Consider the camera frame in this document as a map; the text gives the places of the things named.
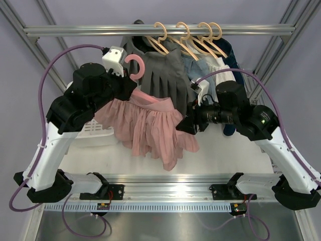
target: ruffled pink skirt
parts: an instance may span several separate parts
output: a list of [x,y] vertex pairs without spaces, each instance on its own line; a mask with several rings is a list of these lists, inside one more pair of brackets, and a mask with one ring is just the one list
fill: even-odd
[[129,101],[114,99],[100,109],[95,120],[103,128],[112,126],[117,139],[132,149],[133,156],[161,158],[164,169],[174,168],[183,149],[197,152],[199,145],[193,135],[177,131],[176,125],[183,119],[174,109],[170,98],[149,103],[143,98],[131,97]]

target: hanger hook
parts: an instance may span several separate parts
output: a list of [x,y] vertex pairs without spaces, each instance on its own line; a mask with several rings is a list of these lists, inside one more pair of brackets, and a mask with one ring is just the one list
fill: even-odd
[[212,35],[212,38],[211,38],[211,40],[219,40],[221,37],[222,37],[222,35],[223,35],[223,32],[222,32],[222,29],[221,29],[221,27],[217,24],[217,23],[213,23],[213,22],[211,22],[211,23],[209,23],[209,25],[210,26],[216,26],[217,28],[218,28],[218,30],[219,30],[219,35],[217,36],[217,37],[214,37],[213,35]]
[[145,73],[145,64],[144,64],[143,59],[140,56],[138,56],[137,54],[127,55],[127,57],[125,58],[125,63],[129,63],[131,60],[137,61],[138,65],[139,65],[139,72],[137,74],[130,75],[130,79],[133,81],[136,81],[136,80],[143,77],[143,75]]
[[183,43],[183,40],[187,40],[187,39],[189,39],[190,38],[190,35],[191,35],[191,32],[190,32],[190,29],[189,29],[189,27],[187,26],[187,24],[186,23],[184,23],[184,22],[178,22],[177,24],[176,24],[176,28],[179,28],[180,26],[184,26],[185,28],[186,28],[186,37],[181,37],[180,38],[180,43],[182,44]]
[[161,40],[164,41],[165,39],[167,39],[167,30],[166,30],[164,24],[162,24],[162,23],[160,23],[160,22],[156,22],[156,23],[154,24],[154,28],[156,28],[156,27],[158,27],[158,26],[161,26],[162,29],[164,30],[164,36],[163,36],[163,37],[159,37],[159,38],[157,39],[157,42],[160,44],[160,43],[161,43]]
[[207,36],[207,37],[202,37],[202,38],[201,38],[201,42],[203,43],[204,40],[211,41],[211,39],[212,39],[212,37],[213,37],[212,27],[211,27],[208,23],[205,23],[205,22],[201,22],[201,23],[199,23],[199,24],[197,25],[197,27],[201,27],[201,26],[206,26],[206,27],[209,29],[209,31],[210,31],[209,36]]

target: gray skirt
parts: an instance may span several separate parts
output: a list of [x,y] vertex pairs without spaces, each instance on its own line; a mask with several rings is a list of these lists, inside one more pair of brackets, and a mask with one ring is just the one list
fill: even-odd
[[[145,63],[145,74],[138,82],[141,90],[157,98],[170,97],[174,107],[185,115],[187,103],[195,100],[195,93],[190,88],[190,80],[184,69],[181,47],[168,41],[164,41],[163,45],[169,51],[166,55],[142,52],[134,46],[132,37],[124,37],[121,43],[128,54],[137,54]],[[124,67],[129,74],[139,71],[135,61],[125,63]]]

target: wooden hanger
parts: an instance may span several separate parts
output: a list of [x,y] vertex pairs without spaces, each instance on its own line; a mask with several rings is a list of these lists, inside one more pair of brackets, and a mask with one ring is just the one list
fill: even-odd
[[[212,28],[211,28],[210,25],[215,25],[219,29],[219,35],[217,37],[213,36],[213,31],[212,31]],[[217,23],[213,23],[213,22],[209,23],[209,24],[207,24],[205,22],[201,22],[201,23],[198,24],[198,27],[200,27],[200,26],[206,26],[210,31],[210,35],[208,37],[198,37],[198,39],[201,40],[202,43],[204,41],[206,41],[207,43],[212,45],[216,50],[218,50],[218,52],[214,51],[214,53],[221,54],[221,55],[223,55],[224,58],[227,58],[226,53],[224,53],[224,51],[222,49],[220,49],[216,44],[212,43],[213,39],[219,40],[222,37],[222,29],[221,29],[221,27]]]
[[156,22],[154,24],[154,27],[156,28],[157,26],[161,26],[164,30],[164,36],[163,37],[159,37],[157,39],[157,41],[152,38],[151,36],[146,36],[147,40],[149,41],[150,45],[153,46],[154,49],[156,49],[156,51],[158,51],[159,53],[166,55],[169,53],[169,51],[161,44],[161,41],[164,41],[167,38],[167,31],[165,26],[160,23],[160,22]]
[[[176,24],[176,28],[179,28],[180,25],[182,25],[182,24],[184,24],[184,23],[183,23],[183,22],[178,22],[178,23]],[[190,38],[190,30],[189,30],[189,28],[187,27],[186,30],[187,30],[187,35],[186,35],[186,37],[181,37],[180,40],[177,40],[177,39],[173,38],[172,36],[168,36],[168,38],[169,38],[172,42],[178,43],[183,49],[185,49],[185,50],[187,51],[187,53],[185,52],[187,55],[192,56],[192,57],[197,61],[197,60],[199,60],[199,58],[196,56],[196,54],[194,54],[187,46],[185,46],[185,45],[183,44],[183,40],[187,40],[187,39]]]
[[[211,48],[207,47],[204,43],[202,43],[202,42],[199,41],[198,39],[196,39],[196,38],[194,38],[193,36],[191,36],[191,32],[190,32],[190,29],[189,29],[189,27],[187,26],[187,24],[185,24],[184,22],[178,22],[178,23],[176,24],[176,27],[179,27],[180,25],[183,25],[183,26],[186,28],[187,37],[189,36],[189,38],[187,38],[187,37],[181,38],[181,41],[182,41],[182,40],[190,40],[191,43],[192,43],[192,45],[194,46],[194,48],[196,48],[197,50],[199,50],[199,48],[198,48],[198,47],[196,46],[196,44],[193,42],[193,40],[194,40],[195,42],[197,42],[198,44],[200,44],[203,48],[205,48],[205,49],[208,51],[207,54],[212,55],[212,56],[213,56],[214,58],[216,58],[216,59],[218,58],[217,55],[213,52],[213,50],[212,50]],[[191,55],[191,54],[190,54],[191,52],[192,52],[192,51],[191,51],[190,49],[189,49],[188,53],[185,52],[185,51],[182,51],[183,54],[187,54],[187,55]]]

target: hanging rod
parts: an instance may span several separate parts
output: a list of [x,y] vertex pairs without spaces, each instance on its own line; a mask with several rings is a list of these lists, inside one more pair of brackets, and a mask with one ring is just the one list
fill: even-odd
[[[169,35],[184,35],[184,28],[176,28],[174,24],[166,24]],[[188,25],[192,35],[206,35],[207,28],[198,27],[197,24]],[[223,35],[268,35],[290,36],[295,30],[293,25],[220,25]],[[212,27],[213,33],[218,29]],[[163,34],[162,28],[154,28],[151,24],[144,25],[108,25],[108,26],[30,26],[24,28],[29,37],[69,37],[69,36],[158,36]]]

